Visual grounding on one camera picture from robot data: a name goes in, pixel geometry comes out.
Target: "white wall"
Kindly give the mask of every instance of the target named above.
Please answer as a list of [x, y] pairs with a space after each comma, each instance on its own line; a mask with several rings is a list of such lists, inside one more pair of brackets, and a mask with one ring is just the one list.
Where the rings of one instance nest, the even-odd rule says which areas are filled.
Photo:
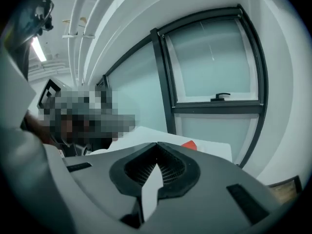
[[[73, 86], [73, 80], [72, 80], [72, 76], [70, 74], [58, 75], [58, 76], [53, 76], [53, 77], [59, 79], [60, 81], [64, 82], [66, 85], [68, 85], [70, 87]], [[33, 101], [30, 103], [28, 110], [34, 116], [38, 116], [37, 103], [38, 103], [39, 97], [40, 97], [42, 90], [43, 90], [44, 86], [46, 85], [48, 79], [49, 78], [45, 78], [45, 79], [38, 80], [37, 82], [36, 81], [30, 82], [30, 86], [36, 92], [36, 96], [33, 99]]]
[[305, 184], [312, 165], [312, 47], [308, 32], [285, 0], [117, 0], [91, 45], [86, 81], [97, 83], [154, 27], [238, 3], [259, 34], [269, 75], [265, 123], [244, 170], [265, 184], [295, 175]]

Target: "ceiling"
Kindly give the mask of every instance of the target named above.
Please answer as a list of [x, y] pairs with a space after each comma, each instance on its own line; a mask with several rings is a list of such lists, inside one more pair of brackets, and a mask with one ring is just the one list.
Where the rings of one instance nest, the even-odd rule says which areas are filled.
[[[97, 0], [86, 0], [81, 17], [86, 17], [88, 20], [93, 6]], [[46, 55], [47, 60], [54, 59], [68, 59], [67, 39], [63, 39], [62, 36], [68, 34], [68, 23], [62, 22], [63, 20], [69, 20], [73, 10], [75, 0], [52, 0], [54, 3], [54, 9], [52, 15], [53, 29], [51, 31], [44, 31], [42, 36], [39, 36], [39, 42]], [[84, 22], [79, 23], [81, 26], [85, 26]], [[82, 34], [83, 27], [78, 27], [78, 34]], [[76, 59], [78, 59], [79, 47], [81, 39], [76, 41]], [[29, 55], [30, 69], [32, 66], [37, 66], [40, 63], [36, 53], [31, 49]]]

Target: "white pipe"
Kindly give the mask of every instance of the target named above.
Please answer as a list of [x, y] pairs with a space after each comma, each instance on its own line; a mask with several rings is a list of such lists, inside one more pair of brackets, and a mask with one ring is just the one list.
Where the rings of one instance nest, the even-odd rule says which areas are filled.
[[[95, 6], [93, 7], [89, 20], [86, 24], [83, 34], [84, 35], [94, 35], [100, 21], [102, 20], [104, 14], [113, 3], [114, 0], [97, 0]], [[83, 38], [80, 44], [79, 59], [78, 59], [78, 79], [79, 84], [82, 84], [83, 79], [83, 69], [87, 57], [88, 50], [90, 48], [92, 39]]]
[[[77, 28], [79, 24], [80, 14], [83, 7], [83, 4], [86, 0], [75, 0], [72, 15], [69, 22], [69, 35], [77, 34]], [[75, 73], [75, 46], [76, 46], [76, 38], [68, 39], [68, 60], [70, 73], [72, 75], [73, 84], [77, 86], [76, 83], [76, 73]]]

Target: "window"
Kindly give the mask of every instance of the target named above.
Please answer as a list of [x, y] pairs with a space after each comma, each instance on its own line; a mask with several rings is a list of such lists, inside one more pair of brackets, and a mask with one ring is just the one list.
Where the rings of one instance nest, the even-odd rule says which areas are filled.
[[[262, 130], [268, 78], [260, 40], [240, 5], [152, 29], [106, 76], [113, 90], [140, 99], [141, 125], [228, 143], [232, 161], [246, 164]], [[120, 100], [118, 109], [129, 105]]]

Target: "window frame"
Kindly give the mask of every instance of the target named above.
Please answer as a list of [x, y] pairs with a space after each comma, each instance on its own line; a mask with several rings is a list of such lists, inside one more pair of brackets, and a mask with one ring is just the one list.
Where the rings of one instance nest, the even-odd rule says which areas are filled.
[[[225, 100], [207, 102], [177, 102], [176, 86], [165, 36], [186, 25], [200, 21], [239, 20], [249, 40], [255, 61], [258, 80], [258, 100]], [[226, 7], [200, 11], [157, 29], [150, 31], [129, 51], [127, 51], [107, 72], [97, 84], [109, 88], [107, 77], [127, 58], [152, 42], [156, 59], [158, 77], [162, 93], [167, 132], [176, 134], [175, 114], [258, 114], [258, 123], [250, 146], [239, 167], [243, 168], [250, 158], [262, 131], [268, 104], [268, 72], [259, 36], [243, 7]]]

